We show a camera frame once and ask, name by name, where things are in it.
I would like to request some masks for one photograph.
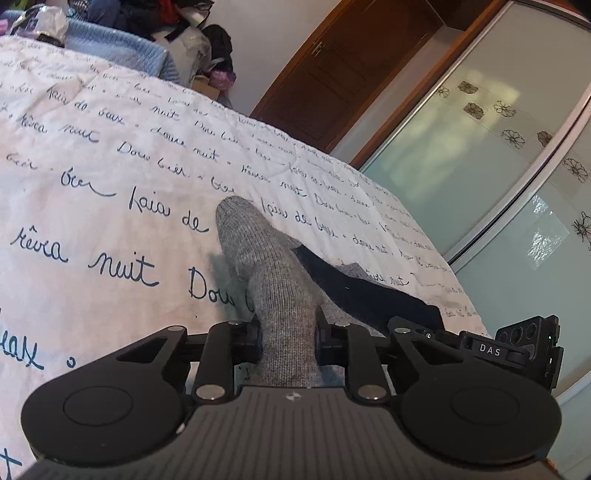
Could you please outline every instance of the frosted glass panel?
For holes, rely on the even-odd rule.
[[[558,390],[591,369],[591,126],[509,224],[457,273],[489,333],[557,315]]]
[[[513,4],[363,172],[444,254],[565,121],[591,81],[589,51],[590,32]]]

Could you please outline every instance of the bed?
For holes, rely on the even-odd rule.
[[[486,333],[400,201],[339,160],[97,57],[2,37],[0,68],[0,478],[34,461],[19,417],[42,383],[164,326],[248,314],[217,240],[229,195],[448,330]]]

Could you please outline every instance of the blue knitted fabric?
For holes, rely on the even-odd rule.
[[[21,14],[18,10],[6,10],[0,18],[14,22]],[[173,59],[161,45],[131,33],[74,18],[69,18],[68,23],[66,48],[69,50],[95,55],[118,65],[179,83],[180,77]]]

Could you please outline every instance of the wall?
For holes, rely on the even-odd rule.
[[[249,115],[339,0],[216,0],[207,19],[232,37],[235,110]]]
[[[344,162],[351,162],[461,33],[454,28],[441,27],[380,93],[330,154]]]

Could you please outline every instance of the flower decal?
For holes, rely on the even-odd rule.
[[[464,111],[468,115],[472,115],[474,118],[478,120],[480,120],[484,116],[484,110],[480,108],[477,104],[472,102],[466,104],[466,106],[464,107]]]
[[[542,147],[548,145],[550,140],[552,140],[552,135],[550,135],[546,130],[538,132],[538,142],[542,144]]]
[[[503,100],[498,100],[497,103],[495,103],[492,107],[495,109],[496,113],[507,118],[515,116],[515,114],[517,113],[517,110],[515,110],[508,103],[505,103]]]
[[[589,178],[589,173],[585,167],[583,167],[583,164],[579,161],[576,161],[574,158],[565,158],[562,161],[562,165],[564,165],[569,172],[577,177],[577,180],[581,183],[585,183],[587,178]]]
[[[573,222],[573,227],[583,243],[585,240],[589,242],[589,251],[591,252],[591,217],[585,212],[581,212],[581,218],[577,218]]]
[[[449,88],[441,85],[435,93],[441,98],[447,98],[449,97]]]
[[[513,145],[515,148],[521,148],[525,144],[525,138],[523,138],[519,132],[515,130],[503,130],[501,132],[501,138],[507,143]]]
[[[457,86],[457,89],[470,95],[478,91],[478,87],[476,85],[472,85],[468,82],[462,82],[460,85]]]

